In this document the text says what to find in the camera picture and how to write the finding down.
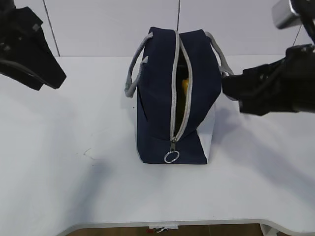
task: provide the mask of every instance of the white panel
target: white panel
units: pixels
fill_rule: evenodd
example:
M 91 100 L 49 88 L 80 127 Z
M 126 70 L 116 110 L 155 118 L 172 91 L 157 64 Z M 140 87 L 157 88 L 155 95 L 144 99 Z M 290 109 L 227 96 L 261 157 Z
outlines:
M 277 0 L 182 0 L 179 30 L 204 29 L 226 55 L 283 54 L 298 27 L 278 30 L 271 9 Z
M 151 26 L 175 29 L 177 0 L 46 0 L 62 56 L 133 56 Z
M 48 46 L 52 53 L 57 56 L 57 48 L 54 42 L 53 34 L 51 32 L 48 17 L 45 11 L 44 3 L 42 0 L 15 0 L 17 8 L 23 8 L 28 6 L 32 11 L 44 22 L 42 25 Z
M 305 28 L 302 26 L 294 45 L 301 45 L 301 44 L 308 44 L 308 43 L 313 43 L 313 42 L 311 38 L 308 36 L 308 34 L 306 33 Z
M 215 127 L 215 105 L 213 105 L 208 111 L 205 119 L 201 122 L 201 124 L 197 128 L 197 133 L 199 136 L 199 140 L 203 149 L 203 152 L 206 156 L 207 163 L 209 161 L 210 156 L 210 148 L 211 148 L 211 140 L 213 135 L 213 129 Z

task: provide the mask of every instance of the floor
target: floor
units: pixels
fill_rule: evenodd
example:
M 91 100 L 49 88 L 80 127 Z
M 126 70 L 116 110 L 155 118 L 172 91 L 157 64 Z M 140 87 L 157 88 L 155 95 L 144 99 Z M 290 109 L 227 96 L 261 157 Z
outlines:
M 149 236 L 148 227 L 82 229 L 68 236 Z M 162 232 L 161 236 L 262 236 L 259 224 L 180 226 L 178 230 Z

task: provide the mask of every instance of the gray zipper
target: gray zipper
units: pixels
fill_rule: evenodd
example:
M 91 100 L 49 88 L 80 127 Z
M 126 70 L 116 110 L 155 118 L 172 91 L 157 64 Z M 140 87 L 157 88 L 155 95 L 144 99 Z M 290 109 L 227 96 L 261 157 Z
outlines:
M 176 49 L 175 49 L 175 58 L 174 58 L 174 64 L 173 64 L 173 73 L 172 73 L 172 106 L 171 106 L 171 125 L 170 125 L 170 141 L 171 141 L 171 147 L 170 152 L 166 154 L 164 157 L 164 160 L 166 163 L 172 163 L 176 161 L 179 158 L 179 152 L 176 151 L 176 142 L 180 140 L 182 137 L 187 123 L 188 118 L 190 114 L 190 106 L 191 106 L 191 92 L 192 92 L 192 67 L 191 63 L 188 57 L 188 54 L 184 48 L 184 45 L 179 38 L 178 32 L 175 30 L 176 34 Z M 187 88 L 187 95 L 186 95 L 186 104 L 185 104 L 185 111 L 184 111 L 184 117 L 181 124 L 181 127 L 179 128 L 177 134 L 175 135 L 175 123 L 176 123 L 176 103 L 177 103 L 177 93 L 176 93 L 176 72 L 177 72 L 177 64 L 178 64 L 178 57 L 179 57 L 179 49 L 182 49 L 182 52 L 184 54 L 187 67 L 188 67 L 188 73 L 189 73 L 189 82 L 188 82 L 188 88 Z M 178 155 L 175 159 L 172 161 L 167 161 L 167 157 L 169 154 L 176 152 Z

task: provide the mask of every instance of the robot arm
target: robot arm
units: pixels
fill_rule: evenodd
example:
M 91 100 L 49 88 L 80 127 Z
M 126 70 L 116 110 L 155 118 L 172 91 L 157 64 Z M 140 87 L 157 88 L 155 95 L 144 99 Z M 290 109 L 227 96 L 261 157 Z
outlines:
M 66 75 L 51 53 L 42 21 L 28 7 L 0 0 L 0 74 L 34 89 L 57 89 Z
M 302 23 L 315 44 L 315 0 L 281 0 L 273 8 L 273 18 L 279 29 Z M 312 44 L 294 46 L 280 61 L 223 77 L 223 93 L 239 101 L 242 113 L 315 113 L 314 49 Z

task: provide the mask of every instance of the zipper pull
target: zipper pull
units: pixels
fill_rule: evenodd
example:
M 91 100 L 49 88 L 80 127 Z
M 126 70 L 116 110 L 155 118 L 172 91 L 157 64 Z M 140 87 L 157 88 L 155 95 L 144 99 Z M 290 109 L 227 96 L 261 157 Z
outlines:
M 177 142 L 177 140 L 175 138 L 173 138 L 172 141 L 171 141 L 171 149 L 170 149 L 170 151 L 175 151 L 176 150 L 176 142 Z
M 179 158 L 179 151 L 176 151 L 176 142 L 177 142 L 177 139 L 176 138 L 173 138 L 171 140 L 171 148 L 170 148 L 170 151 L 165 155 L 164 157 L 164 161 L 165 163 L 173 163 L 174 161 L 176 161 L 178 158 Z M 169 155 L 171 154 L 175 154 L 175 158 L 168 161 L 167 158 Z

